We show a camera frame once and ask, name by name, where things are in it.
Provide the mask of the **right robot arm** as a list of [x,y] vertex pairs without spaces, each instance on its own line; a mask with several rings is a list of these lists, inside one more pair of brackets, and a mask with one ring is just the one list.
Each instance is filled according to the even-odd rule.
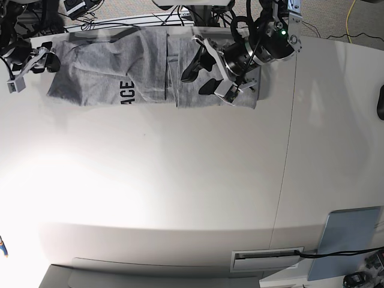
[[26,88],[28,72],[56,73],[61,61],[51,41],[34,48],[31,38],[58,21],[59,1],[1,1],[1,61],[8,72],[9,93]]

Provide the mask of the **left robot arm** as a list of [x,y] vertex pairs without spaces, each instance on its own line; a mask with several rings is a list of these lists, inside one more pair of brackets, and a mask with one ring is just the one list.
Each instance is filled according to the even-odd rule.
[[181,75],[181,82],[192,83],[200,71],[212,71],[217,67],[221,78],[211,78],[199,88],[199,95],[214,95],[221,101],[233,105],[246,90],[254,91],[259,82],[250,74],[265,64],[285,61],[302,48],[301,2],[260,1],[260,15],[253,18],[251,1],[245,3],[246,14],[237,15],[234,1],[226,6],[214,6],[209,20],[200,21],[208,26],[217,24],[219,16],[229,12],[232,44],[220,44],[201,34],[193,36],[199,49],[189,66]]

